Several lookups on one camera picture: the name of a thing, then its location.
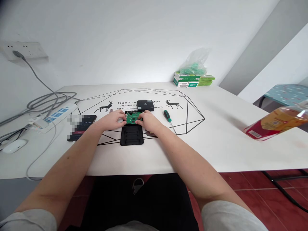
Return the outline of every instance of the cardboard box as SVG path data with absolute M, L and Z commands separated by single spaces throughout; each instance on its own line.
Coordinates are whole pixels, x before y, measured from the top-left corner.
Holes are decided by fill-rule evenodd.
M 197 87 L 199 82 L 189 82 L 187 87 Z
M 207 81 L 207 82 L 199 82 L 198 87 L 202 86 L 209 86 L 212 84 L 212 81 Z
M 200 79 L 200 75 L 185 75 L 180 72 L 174 72 L 173 78 L 178 82 L 197 82 Z
M 212 76 L 212 75 L 207 75 L 207 76 L 205 76 L 205 77 L 201 77 L 201 78 L 199 79 L 199 82 L 201 82 L 201 81 L 212 81 L 212 80 L 214 80 L 214 79 L 216 79 L 214 76 Z
M 188 82 L 178 82 L 176 79 L 173 79 L 173 83 L 177 86 L 177 87 L 187 87 Z

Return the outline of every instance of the green screwdriver handle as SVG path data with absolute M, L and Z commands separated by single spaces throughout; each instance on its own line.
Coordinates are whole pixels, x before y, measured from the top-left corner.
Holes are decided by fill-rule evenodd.
M 168 122 L 172 121 L 171 118 L 170 118 L 170 114 L 169 114 L 169 112 L 167 110 L 164 111 L 164 116 L 166 117 Z

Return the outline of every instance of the table leg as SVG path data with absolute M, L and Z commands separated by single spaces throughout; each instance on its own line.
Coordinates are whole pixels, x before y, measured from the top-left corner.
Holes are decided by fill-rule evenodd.
M 295 177 L 271 177 L 266 171 L 261 171 L 281 192 L 285 195 L 286 198 L 288 198 L 289 201 L 291 201 L 294 205 L 308 213 L 308 209 L 305 209 L 303 206 L 301 206 L 296 200 L 294 200 L 281 186 L 277 183 L 279 180 L 292 180 L 292 179 L 298 179 L 298 178 L 308 178 L 308 173 L 303 170 L 299 169 L 301 173 L 304 174 L 304 176 L 295 176 Z
M 262 108 L 262 103 L 264 99 L 265 99 L 265 96 L 262 96 L 259 102 L 259 108 Z

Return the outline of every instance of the wall socket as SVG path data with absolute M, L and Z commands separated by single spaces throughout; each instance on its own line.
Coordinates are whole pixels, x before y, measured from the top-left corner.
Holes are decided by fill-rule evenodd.
M 26 59 L 48 57 L 38 42 L 0 42 L 0 49 L 9 61 L 20 59 L 13 54 L 14 50 L 22 53 Z

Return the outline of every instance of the person's left hand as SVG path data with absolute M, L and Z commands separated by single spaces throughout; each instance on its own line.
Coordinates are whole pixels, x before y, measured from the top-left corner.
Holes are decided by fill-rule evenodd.
M 118 123 L 119 118 L 122 118 L 123 122 Z M 99 128 L 101 128 L 103 131 L 117 129 L 119 127 L 123 127 L 126 124 L 126 116 L 122 110 L 116 110 L 105 115 L 94 124 L 99 126 Z

